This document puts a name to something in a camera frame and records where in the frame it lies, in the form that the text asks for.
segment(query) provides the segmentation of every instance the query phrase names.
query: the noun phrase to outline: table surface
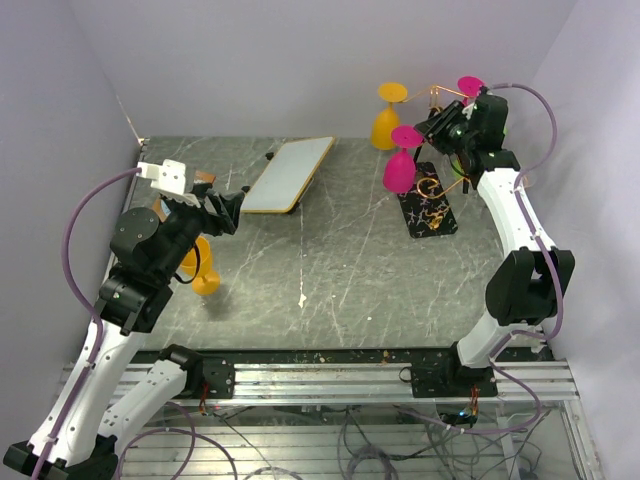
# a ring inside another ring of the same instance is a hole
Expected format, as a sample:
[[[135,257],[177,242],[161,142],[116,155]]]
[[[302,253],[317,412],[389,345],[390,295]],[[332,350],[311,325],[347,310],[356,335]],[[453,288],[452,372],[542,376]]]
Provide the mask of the table surface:
[[[237,191],[284,141],[154,137],[146,161],[178,160],[217,175],[216,190]],[[456,188],[447,198],[458,231],[412,239],[382,186],[389,156],[366,139],[337,139],[293,214],[243,214],[234,236],[210,238],[220,289],[199,297],[174,282],[145,349],[442,347],[466,335],[501,262],[489,210]],[[454,181],[444,157],[425,149],[424,160],[444,185]],[[132,206],[155,197],[141,180]]]

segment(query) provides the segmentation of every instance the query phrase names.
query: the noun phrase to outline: yellow disc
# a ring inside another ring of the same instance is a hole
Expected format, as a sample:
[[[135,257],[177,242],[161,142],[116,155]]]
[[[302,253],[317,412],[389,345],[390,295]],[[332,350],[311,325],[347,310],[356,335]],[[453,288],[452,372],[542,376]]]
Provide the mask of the yellow disc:
[[[398,103],[407,98],[407,87],[400,83],[383,83],[378,87],[378,95],[386,102]]]

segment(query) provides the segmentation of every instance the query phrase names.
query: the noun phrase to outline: gray wall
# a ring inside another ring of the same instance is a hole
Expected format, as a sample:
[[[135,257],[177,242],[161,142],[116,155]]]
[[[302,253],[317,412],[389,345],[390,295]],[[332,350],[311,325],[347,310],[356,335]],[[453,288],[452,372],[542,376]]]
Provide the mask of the gray wall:
[[[552,238],[576,256],[553,347],[569,359],[612,480],[638,478],[640,450],[640,418],[629,415],[640,398],[639,28],[634,0],[579,2],[533,82],[560,137],[530,195]],[[509,140],[527,163],[547,148],[550,128],[538,104],[524,107]]]
[[[382,82],[531,81],[575,0],[72,4],[141,135],[366,137]]]
[[[65,1],[0,7],[0,450],[26,440],[52,405],[88,316],[67,288],[60,239],[71,209],[133,165],[137,141]],[[95,295],[125,185],[90,204],[72,242]],[[0,478],[23,478],[0,467]]]

